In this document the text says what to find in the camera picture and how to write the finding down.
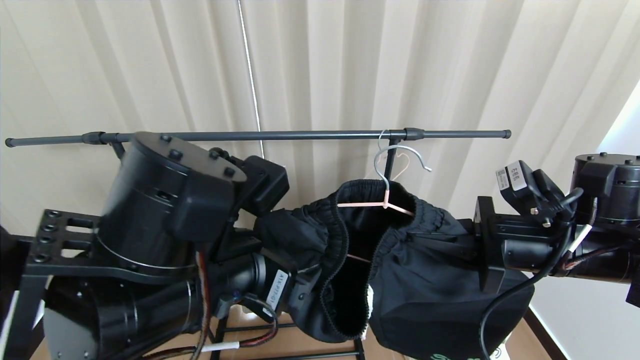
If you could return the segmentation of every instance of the clothing rack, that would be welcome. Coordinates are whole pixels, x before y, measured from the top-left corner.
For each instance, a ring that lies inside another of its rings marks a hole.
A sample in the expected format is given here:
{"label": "clothing rack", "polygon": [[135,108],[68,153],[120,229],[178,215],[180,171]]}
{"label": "clothing rack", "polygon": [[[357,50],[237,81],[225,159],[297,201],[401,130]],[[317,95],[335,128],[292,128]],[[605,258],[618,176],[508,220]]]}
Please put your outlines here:
{"label": "clothing rack", "polygon": [[[190,142],[214,142],[214,141],[259,141],[259,140],[373,140],[388,139],[389,145],[399,144],[401,141],[414,141],[426,138],[505,138],[511,137],[511,130],[499,131],[427,131],[414,127],[406,127],[398,130],[347,130],[347,131],[233,131],[219,133],[165,133]],[[105,133],[92,131],[82,135],[73,136],[48,136],[39,138],[7,138],[4,144],[8,147],[30,145],[56,145],[69,143],[86,143],[90,145],[110,145],[118,159],[125,154],[122,143],[131,141],[132,133]],[[387,163],[385,165],[385,177],[390,179],[394,166],[396,149],[387,151]],[[214,339],[217,343],[224,340],[228,332],[251,331],[268,329],[270,325],[258,325],[249,327],[227,327],[228,318],[218,321]],[[295,327],[293,323],[280,324],[279,328]],[[263,357],[256,360],[307,360],[323,359],[337,356],[356,356],[357,360],[365,360],[364,347],[361,339],[353,340],[353,351],[329,352],[319,354],[305,354],[300,356]],[[211,360],[220,360],[220,352],[211,354]]]}

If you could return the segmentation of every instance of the dark brown baseboard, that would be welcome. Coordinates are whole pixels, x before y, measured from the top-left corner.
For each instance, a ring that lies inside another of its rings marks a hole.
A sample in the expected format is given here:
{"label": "dark brown baseboard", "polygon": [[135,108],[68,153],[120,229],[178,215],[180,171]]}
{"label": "dark brown baseboard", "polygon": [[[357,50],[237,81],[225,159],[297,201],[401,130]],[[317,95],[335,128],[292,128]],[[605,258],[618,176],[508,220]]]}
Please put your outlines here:
{"label": "dark brown baseboard", "polygon": [[547,351],[552,360],[568,360],[556,342],[551,338],[551,335],[549,335],[544,326],[542,326],[540,319],[538,319],[531,309],[528,309],[524,314],[524,321],[527,322],[527,325],[531,328],[531,331],[536,335],[538,341],[540,341],[542,347],[545,348],[545,351]]}

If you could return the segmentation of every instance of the black jacket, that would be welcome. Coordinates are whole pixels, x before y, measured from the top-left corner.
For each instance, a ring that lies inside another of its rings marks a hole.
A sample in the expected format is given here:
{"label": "black jacket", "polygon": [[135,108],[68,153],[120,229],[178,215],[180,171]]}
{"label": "black jacket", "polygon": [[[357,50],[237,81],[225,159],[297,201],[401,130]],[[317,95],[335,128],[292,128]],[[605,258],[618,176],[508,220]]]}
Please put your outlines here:
{"label": "black jacket", "polygon": [[[411,236],[465,234],[464,228],[446,210],[394,182],[389,201],[414,217],[381,207],[337,207],[381,201],[384,191],[383,181],[350,181],[325,199],[256,221],[265,248],[294,262],[302,273],[319,275],[303,304],[289,310],[293,321],[325,342],[359,337],[369,322],[383,346],[417,359],[481,357],[480,314],[496,295],[480,291],[473,264],[429,249]],[[524,274],[508,272],[500,292],[524,280]],[[369,284],[374,292],[370,319]],[[488,348],[496,348],[513,330],[532,294],[533,288],[520,292],[492,313],[485,330]]]}

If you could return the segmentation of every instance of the clothes rack rod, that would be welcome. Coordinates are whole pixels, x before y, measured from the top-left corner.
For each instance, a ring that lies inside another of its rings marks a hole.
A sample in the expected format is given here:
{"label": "clothes rack rod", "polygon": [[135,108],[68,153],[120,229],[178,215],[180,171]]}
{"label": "clothes rack rod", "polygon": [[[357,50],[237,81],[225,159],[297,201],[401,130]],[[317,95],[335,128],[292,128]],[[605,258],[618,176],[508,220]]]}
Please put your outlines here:
{"label": "clothes rack rod", "polygon": [[[341,139],[377,139],[382,130],[343,130],[343,131],[230,131],[217,133],[165,133],[186,141],[247,141],[247,140],[341,140]],[[106,145],[131,140],[132,133],[105,133],[93,131],[75,136],[47,136],[38,138],[7,138],[8,147],[27,145],[55,145],[64,143],[87,143]],[[382,135],[390,140],[420,140],[424,138],[509,138],[511,130],[446,130],[428,131],[406,127],[401,130],[388,130]]]}

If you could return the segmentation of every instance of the bolt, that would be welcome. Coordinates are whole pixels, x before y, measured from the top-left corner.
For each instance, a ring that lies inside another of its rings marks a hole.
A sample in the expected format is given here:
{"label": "bolt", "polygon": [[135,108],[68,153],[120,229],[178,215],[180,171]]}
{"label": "bolt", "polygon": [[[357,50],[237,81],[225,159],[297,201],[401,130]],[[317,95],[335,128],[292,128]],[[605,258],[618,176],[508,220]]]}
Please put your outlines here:
{"label": "bolt", "polygon": [[33,261],[35,261],[36,263],[46,263],[47,261],[49,261],[49,259],[49,255],[45,254],[37,254],[33,256]]}
{"label": "bolt", "polygon": [[58,230],[58,227],[53,224],[47,224],[43,225],[41,229],[47,231],[48,233],[53,233],[54,231]]}
{"label": "bolt", "polygon": [[182,153],[176,149],[171,149],[171,151],[169,151],[169,158],[179,161],[182,159]]}
{"label": "bolt", "polygon": [[232,169],[230,167],[226,167],[225,168],[224,175],[226,177],[233,177],[235,173],[236,173],[236,171],[234,169]]}
{"label": "bolt", "polygon": [[41,236],[38,241],[43,244],[50,244],[56,240],[50,236]]}

